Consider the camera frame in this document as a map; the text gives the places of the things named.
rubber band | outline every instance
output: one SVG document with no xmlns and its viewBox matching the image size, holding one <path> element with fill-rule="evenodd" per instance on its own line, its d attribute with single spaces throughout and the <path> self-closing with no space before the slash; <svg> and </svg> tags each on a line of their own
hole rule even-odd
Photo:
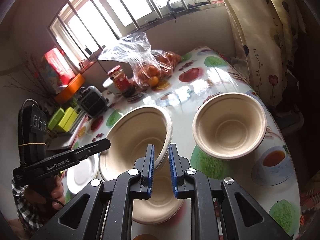
<svg viewBox="0 0 320 240">
<path fill-rule="evenodd" d="M 25 145 L 30 145 L 30 144 L 44 144 L 45 145 L 45 143 L 25 143 L 25 144 L 20 144 L 18 146 L 25 146 Z"/>
</svg>

jar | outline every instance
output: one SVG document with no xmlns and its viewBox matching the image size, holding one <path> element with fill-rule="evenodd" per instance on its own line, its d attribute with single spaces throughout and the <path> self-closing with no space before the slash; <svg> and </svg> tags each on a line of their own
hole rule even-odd
<svg viewBox="0 0 320 240">
<path fill-rule="evenodd" d="M 111 69 L 108 72 L 108 76 L 114 82 L 115 87 L 121 91 L 124 97 L 131 97 L 135 93 L 135 86 L 130 83 L 120 65 Z"/>
</svg>

table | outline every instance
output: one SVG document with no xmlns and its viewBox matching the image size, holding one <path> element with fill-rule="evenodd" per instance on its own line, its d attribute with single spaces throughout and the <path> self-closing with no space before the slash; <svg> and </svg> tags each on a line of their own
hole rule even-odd
<svg viewBox="0 0 320 240">
<path fill-rule="evenodd" d="M 196 146 L 191 130 L 198 108 L 212 96 L 225 92 L 241 92 L 257 99 L 268 121 L 267 133 L 260 146 L 248 156 L 234 161 L 221 161 L 205 155 Z M 233 177 L 290 236 L 294 235 L 293 239 L 297 238 L 300 198 L 290 153 L 263 102 L 218 53 L 208 47 L 197 47 L 184 55 L 172 76 L 156 88 L 149 88 L 129 99 L 107 97 L 111 108 L 94 120 L 84 121 L 73 148 L 105 137 L 121 116 L 138 106 L 164 107 L 172 119 L 172 143 L 176 143 L 180 156 L 188 158 L 192 167 L 209 177 Z M 141 234 L 151 234 L 158 240 L 191 239 L 190 210 L 190 201 L 185 200 L 180 210 L 162 224 L 141 225 L 133 221 L 132 239 Z"/>
</svg>

orange tray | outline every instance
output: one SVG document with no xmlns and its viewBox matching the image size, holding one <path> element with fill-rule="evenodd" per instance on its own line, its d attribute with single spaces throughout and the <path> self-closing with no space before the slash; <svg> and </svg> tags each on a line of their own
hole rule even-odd
<svg viewBox="0 0 320 240">
<path fill-rule="evenodd" d="M 56 102 L 59 105 L 63 105 L 65 102 L 70 100 L 73 95 L 78 91 L 78 89 L 82 86 L 85 79 L 81 74 L 78 74 L 70 83 L 69 85 L 62 90 L 55 98 Z"/>
</svg>

white container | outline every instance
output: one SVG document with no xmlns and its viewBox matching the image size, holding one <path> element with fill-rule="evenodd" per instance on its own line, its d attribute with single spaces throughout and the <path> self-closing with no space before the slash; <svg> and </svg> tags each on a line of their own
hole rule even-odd
<svg viewBox="0 0 320 240">
<path fill-rule="evenodd" d="M 192 133 L 206 154 L 224 160 L 255 150 L 267 130 L 261 104 L 242 93 L 224 93 L 209 99 L 196 113 Z"/>
<path fill-rule="evenodd" d="M 103 87 L 111 91 L 116 97 L 122 96 L 121 91 L 115 86 L 115 83 L 108 78 L 103 84 Z"/>
<path fill-rule="evenodd" d="M 172 138 L 172 122 L 159 106 L 141 106 L 121 117 L 109 131 L 110 149 L 100 155 L 99 168 L 104 180 L 116 179 L 132 169 L 144 157 L 148 144 L 155 146 L 155 173 L 149 200 L 134 200 L 132 219 L 141 224 L 157 224 L 168 220 L 183 200 L 174 198 L 168 149 Z"/>
</svg>

